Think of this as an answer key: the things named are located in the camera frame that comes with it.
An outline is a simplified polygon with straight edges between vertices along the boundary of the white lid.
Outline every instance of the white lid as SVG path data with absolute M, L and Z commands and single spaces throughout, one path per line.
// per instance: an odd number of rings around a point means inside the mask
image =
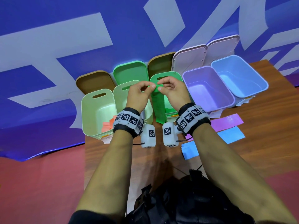
M 211 66 L 214 60 L 234 55 L 234 50 L 239 41 L 239 35 L 232 35 L 211 41 L 207 44 L 208 48 L 203 65 Z
M 177 51 L 172 58 L 171 70 L 181 76 L 185 71 L 203 66 L 207 45 L 198 45 Z

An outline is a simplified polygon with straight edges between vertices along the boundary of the wooden table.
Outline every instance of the wooden table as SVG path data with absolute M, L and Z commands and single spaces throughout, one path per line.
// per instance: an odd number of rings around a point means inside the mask
M 239 128 L 246 138 L 230 144 L 230 147 L 263 177 L 298 170 L 299 93 L 267 60 L 251 66 L 267 80 L 269 88 L 249 104 L 223 111 L 222 117 L 238 113 L 244 121 Z M 184 160 L 180 146 L 165 147 L 162 125 L 155 121 L 153 124 L 157 145 L 149 149 L 133 146 L 129 211 L 144 186 L 151 183 L 157 187 L 168 177 L 181 178 L 188 174 L 189 169 L 201 165 L 199 157 Z M 108 145 L 91 137 L 85 140 L 86 186 Z M 134 143 L 140 143 L 140 137 L 135 138 Z

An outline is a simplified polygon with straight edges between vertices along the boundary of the blue bin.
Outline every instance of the blue bin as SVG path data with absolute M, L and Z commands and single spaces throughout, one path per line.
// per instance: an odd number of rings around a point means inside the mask
M 211 66 L 235 96 L 236 101 L 230 107 L 269 87 L 267 81 L 239 56 L 232 55 L 215 60 Z

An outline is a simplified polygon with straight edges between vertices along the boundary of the brown lid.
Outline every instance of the brown lid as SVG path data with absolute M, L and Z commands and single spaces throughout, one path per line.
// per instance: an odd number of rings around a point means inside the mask
M 76 79 L 77 87 L 84 93 L 88 94 L 101 89 L 114 90 L 115 84 L 106 71 L 94 71 L 81 75 Z
M 175 52 L 153 57 L 147 64 L 149 78 L 155 74 L 171 71 L 172 57 Z

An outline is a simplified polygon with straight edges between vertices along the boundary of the blue wall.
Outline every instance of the blue wall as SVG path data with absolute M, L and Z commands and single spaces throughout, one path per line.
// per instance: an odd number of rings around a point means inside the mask
M 299 73 L 299 0 L 0 0 L 0 156 L 84 142 L 75 79 L 240 34 L 235 54 Z

